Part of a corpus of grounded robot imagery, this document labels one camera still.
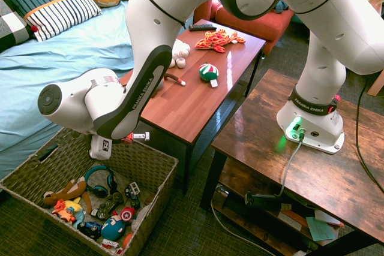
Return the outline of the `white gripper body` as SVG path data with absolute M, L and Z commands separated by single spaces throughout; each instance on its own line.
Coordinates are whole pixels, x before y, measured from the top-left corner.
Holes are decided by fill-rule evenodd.
M 89 156 L 92 159 L 108 160 L 112 154 L 112 140 L 99 135 L 92 135 Z

